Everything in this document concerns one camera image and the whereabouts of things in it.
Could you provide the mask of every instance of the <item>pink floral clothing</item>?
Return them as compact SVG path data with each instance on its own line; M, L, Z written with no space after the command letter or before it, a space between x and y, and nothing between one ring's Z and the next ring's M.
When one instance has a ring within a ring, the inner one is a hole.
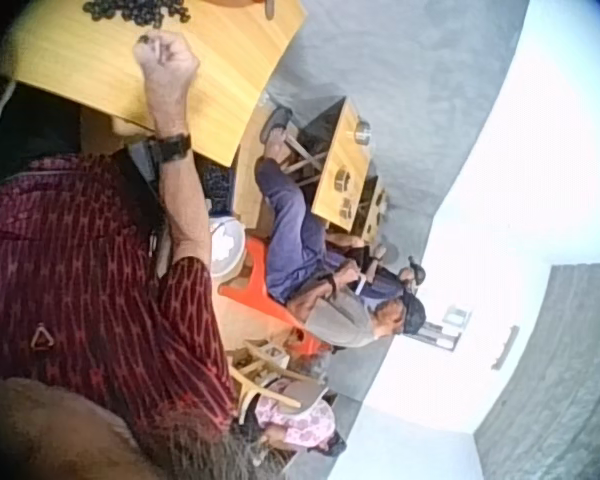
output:
M292 380L283 378L272 383L268 388L283 393ZM268 425L280 425L287 428L285 443L299 447L315 447L331 438L336 430L336 419L333 410L324 400L318 400L313 408L300 415L287 415L278 410L278 402L260 396L256 405L256 418L262 428Z

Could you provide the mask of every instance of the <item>maroon shirt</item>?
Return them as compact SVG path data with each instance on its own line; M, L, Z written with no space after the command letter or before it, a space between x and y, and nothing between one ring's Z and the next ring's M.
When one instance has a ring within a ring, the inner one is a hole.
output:
M106 158L30 169L47 173L0 187L0 378L65 387L136 430L187 410L226 429L234 395L204 264L155 279L149 228ZM41 351L39 324L55 342Z

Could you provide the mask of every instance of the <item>black beads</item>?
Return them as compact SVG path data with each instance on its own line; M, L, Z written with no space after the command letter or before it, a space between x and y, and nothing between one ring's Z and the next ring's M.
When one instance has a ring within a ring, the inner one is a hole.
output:
M165 13L170 17L180 17L182 23L191 20L189 9L184 6L184 0L91 0L82 5L85 13L91 14L95 22L106 18L112 19L120 12L125 22L133 22L141 27L152 25L161 28Z

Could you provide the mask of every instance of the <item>white wall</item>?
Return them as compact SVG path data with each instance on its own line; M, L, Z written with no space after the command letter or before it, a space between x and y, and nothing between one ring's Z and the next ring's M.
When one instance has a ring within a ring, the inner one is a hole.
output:
M600 8L531 0L517 52L473 151L435 217L419 292L439 321L474 315L452 354L394 341L365 404L473 432L529 339L551 264L600 262ZM490 369L509 327L520 334Z
M482 480L473 437L397 421L362 407L330 480Z

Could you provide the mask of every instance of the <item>orange chair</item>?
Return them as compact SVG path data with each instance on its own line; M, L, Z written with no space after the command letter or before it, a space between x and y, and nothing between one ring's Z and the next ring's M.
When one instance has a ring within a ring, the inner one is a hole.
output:
M304 325L289 313L289 310L269 296L265 284L267 247L264 242L258 238L248 236L246 248L253 260L253 270L251 271L249 283L246 288L221 285L218 289L218 293L291 325L296 330L299 340L292 345L289 345L289 350L301 355L312 355L320 350L328 349L329 346L327 344L311 335L305 329Z

